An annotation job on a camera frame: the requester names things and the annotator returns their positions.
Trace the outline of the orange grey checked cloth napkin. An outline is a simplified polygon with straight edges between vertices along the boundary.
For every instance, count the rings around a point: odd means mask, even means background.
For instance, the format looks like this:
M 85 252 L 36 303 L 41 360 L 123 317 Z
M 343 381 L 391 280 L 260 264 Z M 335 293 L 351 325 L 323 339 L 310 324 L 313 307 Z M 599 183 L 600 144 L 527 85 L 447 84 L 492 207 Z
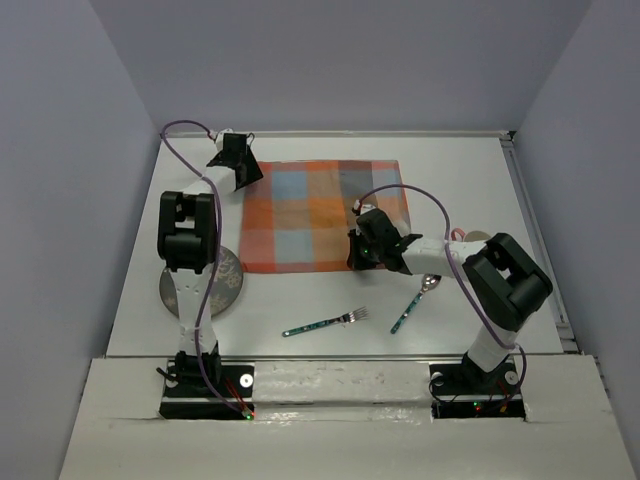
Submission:
M 244 189 L 238 257 L 247 273 L 347 269 L 352 212 L 365 193 L 402 181 L 396 160 L 261 162 Z

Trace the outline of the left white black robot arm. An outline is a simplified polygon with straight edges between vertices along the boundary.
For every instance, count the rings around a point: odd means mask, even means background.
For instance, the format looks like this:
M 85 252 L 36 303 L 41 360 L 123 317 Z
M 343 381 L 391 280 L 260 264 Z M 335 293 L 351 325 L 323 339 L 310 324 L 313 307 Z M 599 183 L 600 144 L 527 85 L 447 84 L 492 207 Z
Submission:
M 230 129 L 214 133 L 192 120 L 170 122 L 160 132 L 164 146 L 197 181 L 183 190 L 163 192 L 159 201 L 157 251 L 174 284 L 180 327 L 173 368 L 159 372 L 171 382 L 226 402 L 217 390 L 222 363 L 209 305 L 222 251 L 222 207 L 215 181 L 186 160 L 168 139 L 170 128 L 184 124 L 204 130 L 216 148 L 207 166 L 233 171 L 237 190 L 261 180 L 263 173 L 251 150 L 249 134 Z

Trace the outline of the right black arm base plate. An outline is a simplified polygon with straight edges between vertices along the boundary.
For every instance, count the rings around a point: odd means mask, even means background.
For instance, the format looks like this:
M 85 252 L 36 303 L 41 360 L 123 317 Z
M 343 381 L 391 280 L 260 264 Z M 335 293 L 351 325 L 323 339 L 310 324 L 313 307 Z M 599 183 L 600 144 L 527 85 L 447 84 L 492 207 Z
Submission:
M 428 389 L 435 419 L 525 419 L 525 407 L 516 389 L 519 375 L 513 362 L 498 367 L 488 381 L 473 384 L 457 363 L 429 365 Z

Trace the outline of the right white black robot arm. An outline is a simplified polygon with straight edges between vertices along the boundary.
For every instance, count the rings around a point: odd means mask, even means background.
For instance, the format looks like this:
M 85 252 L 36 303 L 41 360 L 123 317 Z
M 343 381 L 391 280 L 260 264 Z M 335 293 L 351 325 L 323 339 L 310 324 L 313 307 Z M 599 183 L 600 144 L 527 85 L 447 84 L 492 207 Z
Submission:
M 348 267 L 454 279 L 482 327 L 444 383 L 471 394 L 496 385 L 510 353 L 520 347 L 520 331 L 553 292 L 546 273 L 506 233 L 475 242 L 431 239 L 400 233 L 377 207 L 356 206 L 353 212 Z

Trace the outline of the grey plate with deer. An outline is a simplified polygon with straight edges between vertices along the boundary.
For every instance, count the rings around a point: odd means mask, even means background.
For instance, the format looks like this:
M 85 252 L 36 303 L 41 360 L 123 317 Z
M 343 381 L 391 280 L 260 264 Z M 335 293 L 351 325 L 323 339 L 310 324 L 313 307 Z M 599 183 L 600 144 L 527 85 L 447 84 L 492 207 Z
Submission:
M 244 270 L 239 258 L 226 247 L 221 248 L 220 265 L 209 296 L 211 318 L 221 315 L 239 297 Z M 178 317 L 177 294 L 170 270 L 164 268 L 159 278 L 159 296 L 165 308 Z

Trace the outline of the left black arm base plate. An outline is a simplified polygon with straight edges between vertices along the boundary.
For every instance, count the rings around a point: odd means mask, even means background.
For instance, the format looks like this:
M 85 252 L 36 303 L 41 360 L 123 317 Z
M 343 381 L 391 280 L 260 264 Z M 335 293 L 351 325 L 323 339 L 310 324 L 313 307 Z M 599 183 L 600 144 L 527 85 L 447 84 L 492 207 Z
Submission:
M 174 362 L 156 373 L 163 379 L 159 415 L 167 420 L 252 421 L 255 419 L 253 389 L 255 365 L 223 363 L 220 381 L 214 393 L 198 368 L 196 376 L 179 380 Z

